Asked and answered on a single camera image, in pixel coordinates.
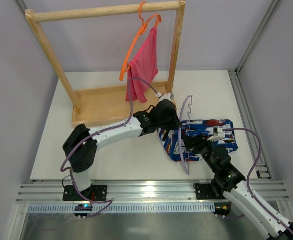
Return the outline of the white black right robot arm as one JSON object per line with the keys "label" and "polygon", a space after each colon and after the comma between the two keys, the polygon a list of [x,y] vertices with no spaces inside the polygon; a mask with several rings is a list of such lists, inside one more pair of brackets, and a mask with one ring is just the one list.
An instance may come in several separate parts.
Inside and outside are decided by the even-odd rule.
{"label": "white black right robot arm", "polygon": [[213,191],[232,202],[264,239],[293,240],[293,221],[276,211],[252,188],[249,179],[232,165],[225,146],[214,146],[204,134],[183,135],[181,140],[186,150],[201,155],[214,173],[211,181]]}

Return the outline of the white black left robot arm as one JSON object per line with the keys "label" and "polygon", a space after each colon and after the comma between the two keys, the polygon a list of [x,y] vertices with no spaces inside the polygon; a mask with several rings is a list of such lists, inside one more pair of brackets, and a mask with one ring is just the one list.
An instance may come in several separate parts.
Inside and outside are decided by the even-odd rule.
{"label": "white black left robot arm", "polygon": [[122,140],[153,134],[160,128],[170,131],[181,126],[176,105],[164,97],[160,98],[156,106],[151,106],[151,110],[136,112],[129,119],[96,132],[80,124],[62,146],[66,159],[60,171],[69,170],[75,192],[80,198],[92,201],[94,187],[89,169],[94,164],[97,151]]}

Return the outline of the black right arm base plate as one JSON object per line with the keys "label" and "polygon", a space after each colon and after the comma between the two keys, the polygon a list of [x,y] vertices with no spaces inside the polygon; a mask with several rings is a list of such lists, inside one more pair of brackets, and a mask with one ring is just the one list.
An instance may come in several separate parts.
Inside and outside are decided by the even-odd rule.
{"label": "black right arm base plate", "polygon": [[223,189],[216,184],[195,183],[193,188],[197,200],[225,200]]}

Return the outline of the lilac plastic hanger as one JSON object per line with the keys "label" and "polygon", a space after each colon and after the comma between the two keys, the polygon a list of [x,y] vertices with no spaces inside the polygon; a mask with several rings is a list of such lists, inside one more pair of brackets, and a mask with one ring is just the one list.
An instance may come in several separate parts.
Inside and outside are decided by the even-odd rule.
{"label": "lilac plastic hanger", "polygon": [[[191,122],[191,114],[192,114],[192,105],[193,105],[193,96],[189,95],[185,98],[181,110],[180,110],[180,114],[179,114],[179,120],[182,123],[183,122],[183,116],[185,113],[185,108],[187,107],[188,112],[187,114],[187,123],[189,124]],[[178,129],[178,148],[179,148],[179,155],[180,155],[180,160],[181,160],[181,164],[182,164],[182,168],[184,170],[184,172],[189,176],[190,175],[190,165],[188,162],[189,159],[189,154],[187,153],[187,147],[186,147],[186,143],[184,138],[188,136],[188,130],[184,131],[184,135],[183,135],[183,127],[180,127]]]}

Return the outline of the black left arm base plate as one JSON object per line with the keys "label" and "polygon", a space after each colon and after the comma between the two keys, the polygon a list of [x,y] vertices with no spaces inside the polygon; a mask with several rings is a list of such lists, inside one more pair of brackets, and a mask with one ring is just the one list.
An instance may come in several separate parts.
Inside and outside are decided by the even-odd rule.
{"label": "black left arm base plate", "polygon": [[[107,200],[107,189],[106,185],[92,185],[88,189],[81,192],[81,194],[88,200],[105,202]],[[63,201],[65,202],[76,202],[84,201],[73,185],[66,185],[63,192]]]}

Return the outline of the blue white red patterned trousers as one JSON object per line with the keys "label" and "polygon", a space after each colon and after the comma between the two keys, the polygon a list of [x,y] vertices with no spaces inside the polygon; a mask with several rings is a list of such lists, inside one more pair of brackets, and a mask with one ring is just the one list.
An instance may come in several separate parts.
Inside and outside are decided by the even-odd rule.
{"label": "blue white red patterned trousers", "polygon": [[202,156],[198,153],[193,153],[192,147],[187,150],[183,141],[184,137],[196,138],[204,135],[207,138],[213,138],[213,146],[223,146],[231,153],[237,151],[238,144],[236,142],[235,133],[233,131],[222,132],[224,129],[230,129],[234,123],[229,119],[209,119],[209,120],[183,120],[181,129],[181,138],[179,138],[179,130],[165,130],[159,128],[156,132],[162,143],[162,146],[168,156],[174,162],[181,162],[184,159],[186,162],[198,162],[202,160]]}

